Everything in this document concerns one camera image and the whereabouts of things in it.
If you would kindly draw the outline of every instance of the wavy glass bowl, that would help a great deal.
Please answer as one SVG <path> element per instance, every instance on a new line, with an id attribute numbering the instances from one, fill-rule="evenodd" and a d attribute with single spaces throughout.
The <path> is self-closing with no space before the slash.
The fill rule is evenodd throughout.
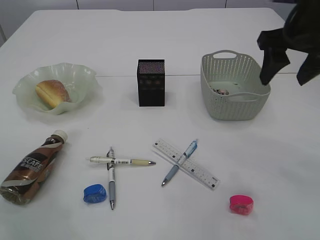
<path id="1" fill-rule="evenodd" d="M 45 80 L 58 80 L 68 91 L 71 102 L 62 102 L 55 108 L 44 103 L 36 93 L 36 85 Z M 76 109 L 89 91 L 97 85 L 96 72 L 84 65 L 59 63 L 39 67 L 20 79 L 12 93 L 21 108 L 32 108 L 54 115 Z"/>

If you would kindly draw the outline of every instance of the blue sharpener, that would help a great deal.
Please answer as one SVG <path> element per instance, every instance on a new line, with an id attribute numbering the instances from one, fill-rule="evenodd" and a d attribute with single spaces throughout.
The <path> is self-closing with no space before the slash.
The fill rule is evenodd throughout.
<path id="1" fill-rule="evenodd" d="M 95 184 L 86 187 L 84 190 L 83 201 L 88 204 L 96 204 L 103 202 L 107 198 L 107 192 L 101 184 Z"/>

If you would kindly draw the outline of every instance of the ballpoint pen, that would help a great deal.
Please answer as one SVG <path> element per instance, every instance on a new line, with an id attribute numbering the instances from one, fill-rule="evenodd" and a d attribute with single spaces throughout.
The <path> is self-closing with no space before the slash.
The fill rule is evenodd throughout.
<path id="1" fill-rule="evenodd" d="M 87 157 L 86 160 L 91 163 L 101 163 L 101 164 L 132 164 L 132 165 L 140 165 L 140 166 L 151 166 L 155 165 L 156 162 L 149 160 L 140 160 L 140 159 L 129 159 L 129 158 L 112 158 L 112 157 L 104 157 L 104 156 L 92 156 Z"/>
<path id="2" fill-rule="evenodd" d="M 161 183 L 161 187 L 164 187 L 178 172 L 179 166 L 181 166 L 186 159 L 188 159 L 191 154 L 197 149 L 198 147 L 198 139 L 192 141 L 192 143 L 189 145 L 189 147 L 185 150 L 185 152 L 181 155 L 181 157 L 178 159 L 177 164 L 175 164 L 169 173 L 165 176 Z"/>
<path id="3" fill-rule="evenodd" d="M 106 154 L 108 158 L 115 158 L 115 152 L 112 146 L 110 150 Z M 111 209 L 115 209 L 116 204 L 116 173 L 115 173 L 115 164 L 112 162 L 108 162 L 106 164 L 106 168 L 109 172 L 109 201 Z"/>

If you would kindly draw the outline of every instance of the bread roll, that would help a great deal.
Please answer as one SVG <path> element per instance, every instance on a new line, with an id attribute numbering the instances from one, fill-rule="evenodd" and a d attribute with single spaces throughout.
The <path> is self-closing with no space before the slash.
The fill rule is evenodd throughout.
<path id="1" fill-rule="evenodd" d="M 62 102 L 70 102 L 65 86 L 58 80 L 46 80 L 35 86 L 36 94 L 51 107 L 55 108 Z"/>

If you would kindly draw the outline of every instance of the white table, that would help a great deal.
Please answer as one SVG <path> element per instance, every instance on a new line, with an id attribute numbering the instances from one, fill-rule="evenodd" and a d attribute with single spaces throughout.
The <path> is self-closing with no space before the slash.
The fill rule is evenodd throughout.
<path id="1" fill-rule="evenodd" d="M 225 49 L 262 64 L 260 32 L 283 26 L 269 8 L 41 10 L 0 48 L 0 73 L 16 81 L 40 66 L 69 62 L 100 77 L 135 76 L 138 59 L 165 59 L 167 75 L 199 75 L 201 57 Z M 297 73 L 306 54 L 288 56 L 292 64 L 281 73 Z"/>
<path id="2" fill-rule="evenodd" d="M 0 198 L 1 239 L 319 239 L 319 81 L 300 87 L 295 74 L 279 74 L 255 119 L 225 122 L 209 116 L 199 76 L 167 76 L 165 107 L 138 107 L 135 77 L 97 80 L 95 98 L 58 116 L 22 111 L 11 94 L 16 82 L 2 81 L 1 180 L 54 130 L 65 130 L 68 143 L 29 205 Z M 210 191 L 178 172 L 161 188 L 172 165 L 152 152 L 160 137 L 181 150 L 199 138 L 194 157 L 220 186 Z M 156 161 L 116 169 L 114 211 L 108 200 L 82 200 L 85 187 L 108 186 L 105 166 L 85 157 L 104 155 L 110 145 L 116 156 Z M 236 194 L 254 199 L 251 215 L 229 212 Z"/>

